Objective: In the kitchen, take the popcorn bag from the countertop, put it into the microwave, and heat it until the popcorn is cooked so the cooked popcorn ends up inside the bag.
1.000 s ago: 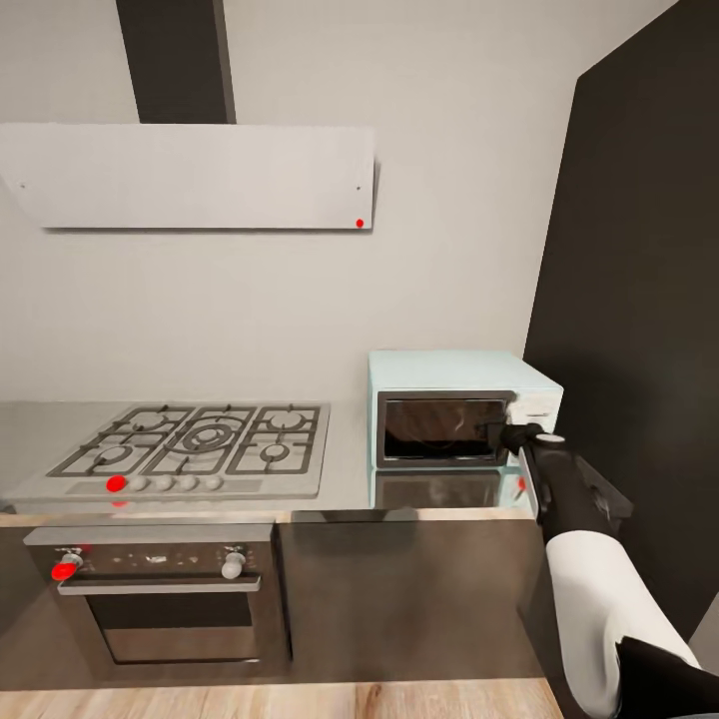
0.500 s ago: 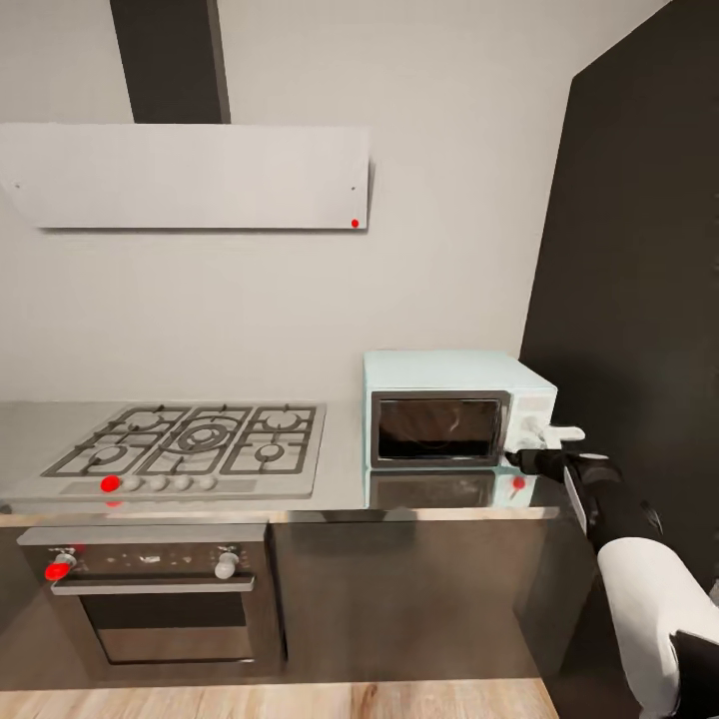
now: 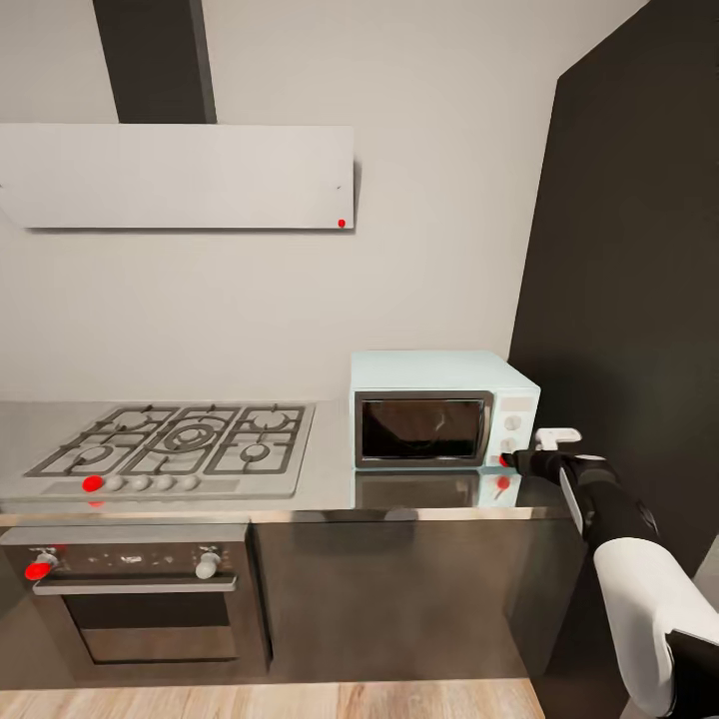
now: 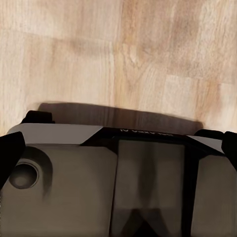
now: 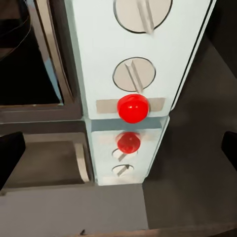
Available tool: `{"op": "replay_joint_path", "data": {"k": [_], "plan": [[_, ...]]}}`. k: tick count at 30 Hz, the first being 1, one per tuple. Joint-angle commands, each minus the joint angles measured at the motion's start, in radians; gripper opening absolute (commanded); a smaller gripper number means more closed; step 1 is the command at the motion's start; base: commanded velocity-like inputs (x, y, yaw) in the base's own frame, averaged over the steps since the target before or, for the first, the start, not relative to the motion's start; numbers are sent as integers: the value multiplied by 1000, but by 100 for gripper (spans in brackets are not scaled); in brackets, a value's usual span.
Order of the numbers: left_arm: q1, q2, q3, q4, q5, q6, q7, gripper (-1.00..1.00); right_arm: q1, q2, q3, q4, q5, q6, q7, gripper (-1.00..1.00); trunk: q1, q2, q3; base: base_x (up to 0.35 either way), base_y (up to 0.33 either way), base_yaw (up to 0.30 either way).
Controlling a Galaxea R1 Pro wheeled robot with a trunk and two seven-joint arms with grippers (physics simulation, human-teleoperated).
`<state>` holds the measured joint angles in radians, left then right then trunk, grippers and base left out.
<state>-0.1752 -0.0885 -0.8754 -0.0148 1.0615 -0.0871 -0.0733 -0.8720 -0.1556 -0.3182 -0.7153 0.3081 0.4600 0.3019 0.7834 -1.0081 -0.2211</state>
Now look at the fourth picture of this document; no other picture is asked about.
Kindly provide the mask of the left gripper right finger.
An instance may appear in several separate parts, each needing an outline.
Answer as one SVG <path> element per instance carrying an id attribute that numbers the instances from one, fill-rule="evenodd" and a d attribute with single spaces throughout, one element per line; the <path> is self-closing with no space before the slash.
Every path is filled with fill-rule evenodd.
<path id="1" fill-rule="evenodd" d="M 226 131 L 221 149 L 237 171 L 237 133 Z"/>

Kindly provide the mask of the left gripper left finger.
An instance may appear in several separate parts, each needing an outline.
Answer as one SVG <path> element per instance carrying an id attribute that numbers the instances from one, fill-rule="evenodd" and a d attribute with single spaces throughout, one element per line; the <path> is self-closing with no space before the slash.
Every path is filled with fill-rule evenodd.
<path id="1" fill-rule="evenodd" d="M 0 137 L 0 191 L 25 150 L 21 131 Z"/>

